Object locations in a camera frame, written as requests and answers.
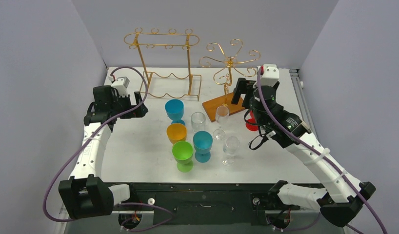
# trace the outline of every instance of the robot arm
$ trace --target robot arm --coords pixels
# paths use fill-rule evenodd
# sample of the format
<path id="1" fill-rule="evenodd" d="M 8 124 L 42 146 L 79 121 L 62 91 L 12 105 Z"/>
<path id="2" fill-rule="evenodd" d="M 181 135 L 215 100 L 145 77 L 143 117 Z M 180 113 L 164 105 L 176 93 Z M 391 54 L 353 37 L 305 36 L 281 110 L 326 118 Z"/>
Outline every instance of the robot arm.
<path id="1" fill-rule="evenodd" d="M 366 200 L 370 198 L 376 188 L 370 182 L 362 183 L 349 174 L 329 154 L 330 150 L 320 145 L 308 125 L 299 116 L 284 110 L 283 106 L 276 102 L 279 71 L 275 65 L 259 66 L 258 71 L 258 75 L 261 76 L 263 97 L 260 97 L 255 81 L 239 78 L 231 103 L 237 104 L 240 95 L 245 94 L 243 107 L 253 111 L 259 128 L 270 133 L 268 135 L 271 139 L 302 161 L 324 186 L 323 189 L 315 189 L 293 185 L 287 181 L 279 181 L 270 192 L 277 194 L 285 205 L 298 205 L 320 211 L 332 224 L 339 227 L 345 226 L 361 210 L 363 202 L 349 184 L 342 179 L 342 176 L 345 175 Z M 268 116 L 263 107 L 263 101 L 286 130 L 317 151 L 322 152 L 322 154 L 320 156 L 314 154 L 283 132 Z M 338 173 L 324 157 L 333 162 L 343 173 Z"/>
<path id="2" fill-rule="evenodd" d="M 88 108 L 84 117 L 84 135 L 82 145 L 102 123 L 118 113 L 131 109 L 127 93 L 129 79 L 120 77 L 112 80 L 111 85 L 98 86 L 93 89 L 95 101 Z M 141 102 L 139 92 L 135 92 L 137 104 Z M 143 117 L 148 109 L 142 104 L 136 110 L 120 118 Z M 106 185 L 100 178 L 103 155 L 107 141 L 113 131 L 116 119 L 103 126 L 91 138 L 90 143 L 79 154 L 77 163 L 68 180 L 59 184 L 59 194 L 72 219 L 109 215 L 114 205 L 128 200 L 133 193 L 129 184 Z"/>

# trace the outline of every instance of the gold stemware tree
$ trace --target gold stemware tree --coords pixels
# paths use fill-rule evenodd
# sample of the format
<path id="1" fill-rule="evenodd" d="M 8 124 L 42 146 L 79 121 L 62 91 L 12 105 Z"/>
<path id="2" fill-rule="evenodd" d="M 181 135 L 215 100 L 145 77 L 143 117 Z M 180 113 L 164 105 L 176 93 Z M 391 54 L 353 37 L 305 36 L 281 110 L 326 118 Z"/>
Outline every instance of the gold stemware tree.
<path id="1" fill-rule="evenodd" d="M 248 55 L 250 55 L 252 57 L 256 57 L 256 58 L 247 60 L 247 61 L 238 61 L 237 55 L 241 51 L 244 43 L 240 39 L 232 39 L 230 41 L 230 44 L 232 46 L 239 45 L 239 49 L 237 50 L 237 52 L 234 56 L 227 56 L 225 54 L 224 50 L 222 49 L 221 45 L 213 42 L 213 43 L 209 43 L 207 45 L 207 47 L 206 47 L 207 50 L 211 51 L 211 52 L 215 51 L 216 46 L 217 46 L 219 48 L 219 50 L 221 51 L 222 55 L 224 56 L 224 59 L 218 60 L 216 58 L 211 58 L 209 56 L 204 56 L 199 59 L 199 64 L 201 67 L 211 67 L 212 66 L 212 64 L 210 63 L 211 61 L 219 62 L 223 65 L 223 68 L 221 68 L 214 74 L 213 80 L 216 84 L 223 85 L 224 95 L 221 97 L 206 101 L 202 104 L 202 106 L 204 107 L 205 111 L 207 112 L 207 115 L 210 118 L 211 122 L 215 121 L 215 112 L 219 106 L 228 107 L 228 109 L 230 111 L 230 115 L 244 110 L 244 108 L 241 106 L 242 101 L 243 101 L 242 99 L 240 99 L 238 105 L 231 105 L 231 99 L 233 97 L 233 93 L 230 93 L 229 86 L 231 86 L 231 84 L 233 83 L 232 70 L 238 72 L 239 74 L 241 74 L 244 77 L 253 77 L 257 74 L 257 71 L 255 70 L 255 68 L 252 68 L 252 67 L 247 68 L 248 74 L 244 74 L 243 72 L 239 71 L 236 68 L 236 66 L 238 64 L 245 64 L 245 63 L 249 63 L 249 62 L 258 60 L 261 57 L 260 52 L 257 50 L 250 50 L 248 52 Z M 219 74 L 221 74 L 224 70 L 228 73 L 226 73 L 225 75 L 219 76 Z"/>

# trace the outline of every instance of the clear glass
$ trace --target clear glass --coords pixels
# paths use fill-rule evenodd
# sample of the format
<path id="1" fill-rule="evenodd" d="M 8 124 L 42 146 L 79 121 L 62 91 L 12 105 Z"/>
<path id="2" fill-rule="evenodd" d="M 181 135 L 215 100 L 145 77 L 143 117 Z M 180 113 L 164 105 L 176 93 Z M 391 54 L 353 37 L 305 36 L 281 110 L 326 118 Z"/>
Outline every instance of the clear glass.
<path id="1" fill-rule="evenodd" d="M 195 112 L 191 115 L 191 125 L 194 133 L 205 130 L 205 115 L 201 112 Z"/>
<path id="2" fill-rule="evenodd" d="M 234 163 L 234 155 L 236 154 L 239 148 L 239 140 L 235 136 L 230 136 L 225 140 L 223 150 L 224 150 L 224 157 L 222 158 L 222 163 L 226 166 L 231 166 Z"/>
<path id="3" fill-rule="evenodd" d="M 215 121 L 219 124 L 219 128 L 213 132 L 213 137 L 216 140 L 224 140 L 225 139 L 225 131 L 222 129 L 222 126 L 227 122 L 230 111 L 225 106 L 220 106 L 217 108 L 215 112 Z"/>

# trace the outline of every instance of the champagne flute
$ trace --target champagne flute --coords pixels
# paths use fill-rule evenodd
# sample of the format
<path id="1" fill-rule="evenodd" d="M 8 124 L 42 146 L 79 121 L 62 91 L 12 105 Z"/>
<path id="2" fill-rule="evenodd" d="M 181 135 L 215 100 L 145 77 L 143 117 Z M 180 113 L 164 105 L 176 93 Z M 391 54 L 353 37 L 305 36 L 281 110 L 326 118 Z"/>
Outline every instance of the champagne flute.
<path id="1" fill-rule="evenodd" d="M 222 129 L 222 126 L 227 122 L 230 111 L 225 106 L 220 106 L 217 108 L 215 112 L 215 121 L 219 124 L 219 128 L 213 132 L 213 137 L 216 140 L 224 140 L 225 139 L 225 131 Z"/>

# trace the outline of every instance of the gray wall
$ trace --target gray wall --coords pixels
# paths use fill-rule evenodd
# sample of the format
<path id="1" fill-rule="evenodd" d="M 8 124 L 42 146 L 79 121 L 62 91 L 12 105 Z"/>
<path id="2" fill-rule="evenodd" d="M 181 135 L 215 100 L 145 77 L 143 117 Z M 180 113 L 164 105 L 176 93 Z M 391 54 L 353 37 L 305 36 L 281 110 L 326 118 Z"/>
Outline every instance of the gray wall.
<path id="1" fill-rule="evenodd" d="M 389 233 L 399 233 L 399 0 L 340 0 L 301 71 L 323 145 L 371 198 Z M 354 219 L 381 233 L 367 208 Z"/>
<path id="2" fill-rule="evenodd" d="M 249 60 L 249 50 L 261 52 L 261 62 L 300 68 L 338 0 L 72 0 L 108 66 L 141 66 L 138 52 L 129 50 L 123 37 L 142 27 L 149 32 L 192 28 L 200 43 L 192 47 L 193 67 L 210 42 L 244 41 L 239 60 Z M 147 66 L 186 66 L 185 51 L 146 49 Z"/>
<path id="3" fill-rule="evenodd" d="M 0 234 L 53 233 L 44 191 L 80 146 L 105 71 L 70 0 L 0 0 Z M 48 204 L 57 217 L 57 189 Z"/>

